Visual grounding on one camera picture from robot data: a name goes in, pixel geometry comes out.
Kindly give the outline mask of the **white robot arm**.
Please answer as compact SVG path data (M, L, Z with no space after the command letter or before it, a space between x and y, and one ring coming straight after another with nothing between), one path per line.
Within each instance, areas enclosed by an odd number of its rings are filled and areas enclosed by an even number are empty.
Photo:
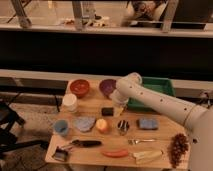
M182 125L188 131L191 145L187 169L213 171L213 107L207 109L150 90L141 85L142 81L141 75L136 72L120 77L110 98L120 106L125 106L133 98Z

